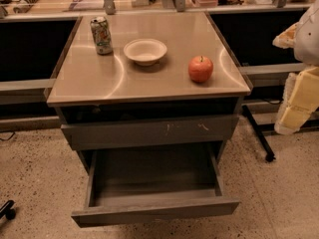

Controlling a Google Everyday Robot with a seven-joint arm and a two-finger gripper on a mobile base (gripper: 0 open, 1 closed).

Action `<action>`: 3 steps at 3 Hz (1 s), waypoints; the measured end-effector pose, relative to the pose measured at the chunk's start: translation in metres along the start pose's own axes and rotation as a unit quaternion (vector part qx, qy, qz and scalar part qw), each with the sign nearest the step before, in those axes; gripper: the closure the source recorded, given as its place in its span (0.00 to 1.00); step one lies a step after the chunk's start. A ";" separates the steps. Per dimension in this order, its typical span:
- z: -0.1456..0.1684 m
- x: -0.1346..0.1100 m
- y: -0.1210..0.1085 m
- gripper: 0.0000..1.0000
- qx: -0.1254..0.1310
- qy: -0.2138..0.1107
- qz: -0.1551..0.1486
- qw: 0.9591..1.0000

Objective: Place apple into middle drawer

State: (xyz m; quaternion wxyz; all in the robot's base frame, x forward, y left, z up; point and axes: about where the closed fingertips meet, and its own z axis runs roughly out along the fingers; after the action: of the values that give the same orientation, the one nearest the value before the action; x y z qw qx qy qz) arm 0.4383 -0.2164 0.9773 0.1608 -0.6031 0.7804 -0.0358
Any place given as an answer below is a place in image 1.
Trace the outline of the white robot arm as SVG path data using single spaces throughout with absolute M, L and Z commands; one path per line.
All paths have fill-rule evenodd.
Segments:
M 288 75 L 274 126 L 279 134 L 292 134 L 319 108 L 319 9 L 310 7 L 272 44 L 282 49 L 293 48 L 295 59 L 306 65 L 300 73 Z

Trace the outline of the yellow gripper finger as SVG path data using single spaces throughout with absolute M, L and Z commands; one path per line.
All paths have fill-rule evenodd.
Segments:
M 292 24 L 289 28 L 274 38 L 272 45 L 281 49 L 293 48 L 296 28 L 297 24 Z
M 279 134 L 297 132 L 319 108 L 319 68 L 309 67 L 290 73 L 274 129 Z

